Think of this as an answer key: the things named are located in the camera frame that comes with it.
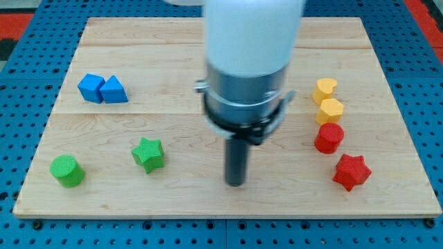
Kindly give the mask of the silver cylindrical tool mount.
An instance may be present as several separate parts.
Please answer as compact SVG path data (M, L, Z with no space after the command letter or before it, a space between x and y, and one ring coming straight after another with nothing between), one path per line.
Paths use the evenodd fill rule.
M196 82L204 115L223 138L261 145L283 122L295 92L283 95L287 68L265 75L240 77L206 64L206 78Z

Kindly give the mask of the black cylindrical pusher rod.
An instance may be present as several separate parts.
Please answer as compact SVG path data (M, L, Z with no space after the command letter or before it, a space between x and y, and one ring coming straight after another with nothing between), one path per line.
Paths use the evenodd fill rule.
M225 181L232 187L242 185L246 178L249 144L240 139L225 142Z

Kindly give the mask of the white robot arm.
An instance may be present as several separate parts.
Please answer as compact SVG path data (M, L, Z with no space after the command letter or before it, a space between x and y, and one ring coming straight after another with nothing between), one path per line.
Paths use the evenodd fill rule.
M225 143L228 185L244 183L249 149L281 124L294 91L284 92L305 0L206 1L206 78L197 81L204 114Z

